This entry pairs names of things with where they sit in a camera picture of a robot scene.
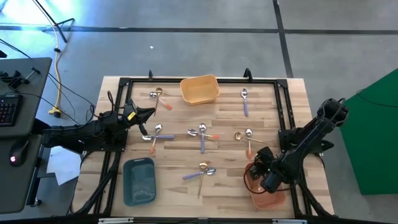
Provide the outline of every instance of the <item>keyboard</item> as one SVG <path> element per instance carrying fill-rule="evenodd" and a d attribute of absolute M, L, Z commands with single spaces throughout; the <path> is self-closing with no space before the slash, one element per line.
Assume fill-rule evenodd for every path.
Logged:
<path fill-rule="evenodd" d="M 0 95 L 0 127 L 15 125 L 21 102 L 22 95 Z"/>

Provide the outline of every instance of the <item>white paper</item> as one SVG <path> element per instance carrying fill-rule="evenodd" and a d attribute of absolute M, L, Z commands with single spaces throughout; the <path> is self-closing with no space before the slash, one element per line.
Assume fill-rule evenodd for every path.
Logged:
<path fill-rule="evenodd" d="M 51 157 L 55 154 L 57 154 L 58 152 L 62 152 L 64 149 L 61 146 L 56 146 L 51 148 L 51 152 L 50 152 L 50 158 L 49 158 L 49 163 L 47 164 L 47 173 L 54 173 L 55 172 L 55 167 L 57 166 L 56 164 L 54 164 L 54 160 L 51 159 Z"/>
<path fill-rule="evenodd" d="M 61 185 L 80 174 L 80 155 L 61 147 L 50 153 L 47 173 L 54 172 L 58 185 Z"/>

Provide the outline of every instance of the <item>black desk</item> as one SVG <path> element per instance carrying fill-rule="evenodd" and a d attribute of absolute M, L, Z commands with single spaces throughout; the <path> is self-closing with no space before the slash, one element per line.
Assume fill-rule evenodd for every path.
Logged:
<path fill-rule="evenodd" d="M 0 60 L 0 71 L 7 72 L 9 76 L 13 76 L 15 70 L 18 70 L 18 72 L 26 78 L 32 71 L 30 68 L 35 67 L 41 74 L 32 75 L 29 79 L 30 83 L 28 85 L 21 84 L 17 90 L 20 93 L 42 96 L 45 81 L 51 67 L 51 61 L 51 58 L 4 59 Z M 9 92 L 12 92 L 12 90 L 8 88 L 6 83 L 0 81 L 0 95 Z M 15 126 L 1 127 L 0 138 L 26 136 L 30 134 L 39 103 L 40 98 L 32 95 L 23 95 L 21 110 Z"/>
<path fill-rule="evenodd" d="M 34 74 L 28 85 L 22 84 L 17 90 L 20 93 L 30 93 L 42 96 L 47 75 L 51 66 L 51 58 L 23 58 L 0 60 L 0 70 L 12 76 L 18 70 L 26 78 L 35 67 L 41 74 Z M 12 92 L 6 83 L 0 81 L 0 95 Z M 0 213 L 20 212 L 25 204 L 32 205 L 36 196 L 40 179 L 37 177 L 43 150 L 41 149 L 42 136 L 30 135 L 36 120 L 36 112 L 40 98 L 32 95 L 23 95 L 21 110 L 13 127 L 0 127 Z M 18 137 L 29 136 L 27 158 L 20 167 L 13 167 L 9 162 L 11 146 Z"/>
<path fill-rule="evenodd" d="M 25 207 L 32 174 L 42 144 L 41 135 L 29 136 L 26 161 L 20 167 L 10 165 L 9 152 L 17 138 L 0 142 L 0 213 L 20 212 Z"/>

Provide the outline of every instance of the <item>floor stripe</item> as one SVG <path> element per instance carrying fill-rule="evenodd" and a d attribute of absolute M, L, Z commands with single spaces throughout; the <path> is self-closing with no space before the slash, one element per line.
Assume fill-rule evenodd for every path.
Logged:
<path fill-rule="evenodd" d="M 50 26 L 5 25 L 0 30 L 37 30 L 51 29 Z M 65 32 L 204 32 L 204 33 L 243 33 L 243 34 L 335 34 L 335 35 L 398 35 L 398 30 L 335 30 L 335 29 L 256 29 L 256 28 L 169 28 L 169 27 L 62 27 Z"/>
<path fill-rule="evenodd" d="M 286 34 L 397 35 L 398 30 L 285 29 Z"/>
<path fill-rule="evenodd" d="M 46 30 L 49 26 L 0 26 L 0 30 Z M 242 33 L 242 34 L 276 34 L 278 29 L 251 28 L 138 28 L 138 27 L 62 27 L 65 32 L 184 32 L 184 33 Z"/>
<path fill-rule="evenodd" d="M 273 0 L 272 2 L 274 3 L 276 24 L 278 25 L 278 30 L 279 30 L 279 32 L 278 32 L 279 40 L 280 40 L 280 46 L 282 48 L 282 56 L 284 58 L 286 76 L 287 76 L 287 78 L 293 78 L 292 64 L 290 63 L 289 51 L 287 50 L 285 30 L 284 30 L 284 25 L 282 22 L 282 16 L 280 14 L 279 3 L 278 3 L 278 0 Z"/>

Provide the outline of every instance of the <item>orange basket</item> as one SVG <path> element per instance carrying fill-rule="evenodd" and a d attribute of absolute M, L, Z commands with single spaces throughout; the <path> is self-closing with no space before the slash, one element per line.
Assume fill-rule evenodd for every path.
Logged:
<path fill-rule="evenodd" d="M 249 163 L 246 168 L 245 172 L 252 166 L 252 162 Z M 249 188 L 254 192 L 262 192 L 264 189 L 260 186 L 260 181 L 263 180 L 262 177 L 258 178 L 257 180 L 252 181 L 250 178 L 247 178 L 246 175 L 244 178 L 246 179 L 246 183 L 248 184 Z M 282 205 L 285 202 L 286 196 L 284 192 L 275 192 L 270 194 L 265 192 L 263 194 L 253 194 L 251 193 L 251 200 L 256 206 L 256 208 L 260 210 L 270 209 Z"/>
<path fill-rule="evenodd" d="M 214 101 L 220 94 L 217 78 L 214 75 L 186 78 L 181 81 L 182 98 L 189 105 Z"/>

